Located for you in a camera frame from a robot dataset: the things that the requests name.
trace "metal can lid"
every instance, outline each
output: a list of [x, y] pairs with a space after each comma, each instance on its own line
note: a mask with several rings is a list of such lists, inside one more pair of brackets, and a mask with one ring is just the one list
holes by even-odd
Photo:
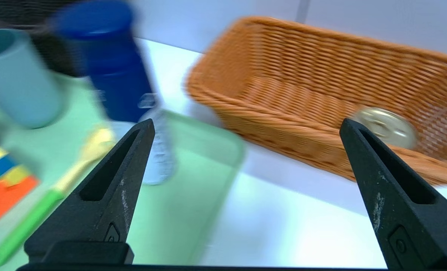
[[353, 120], [367, 127], [386, 144], [413, 149], [418, 142], [416, 129], [411, 123], [382, 108], [364, 108], [354, 115]]

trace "orange block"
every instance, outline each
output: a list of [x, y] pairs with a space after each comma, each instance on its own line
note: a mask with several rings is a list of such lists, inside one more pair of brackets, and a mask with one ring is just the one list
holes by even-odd
[[4, 179], [0, 180], [0, 218], [37, 184], [38, 180], [33, 176], [26, 177], [22, 182], [12, 186], [8, 186]]

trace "teal cup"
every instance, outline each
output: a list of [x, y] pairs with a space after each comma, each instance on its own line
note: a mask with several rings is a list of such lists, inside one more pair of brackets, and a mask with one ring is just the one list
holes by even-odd
[[26, 128], [48, 125], [63, 108], [58, 85], [21, 30], [0, 29], [0, 108]]

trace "plastic utensil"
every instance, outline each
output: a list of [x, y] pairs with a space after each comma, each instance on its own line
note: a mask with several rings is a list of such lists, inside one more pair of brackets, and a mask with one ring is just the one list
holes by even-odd
[[102, 158], [115, 145], [113, 132], [106, 127], [98, 127], [86, 143], [76, 163], [53, 185], [35, 204], [20, 224], [0, 244], [0, 266], [14, 254], [29, 238], [46, 217], [71, 191], [80, 174], [94, 161]]

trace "brown wicker basket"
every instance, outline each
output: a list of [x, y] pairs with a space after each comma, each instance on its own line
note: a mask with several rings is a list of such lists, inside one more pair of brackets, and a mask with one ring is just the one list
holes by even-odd
[[392, 149], [430, 184], [447, 184], [447, 55], [249, 17], [199, 60], [187, 87], [245, 139], [351, 180], [342, 120], [390, 110], [419, 136], [413, 151]]

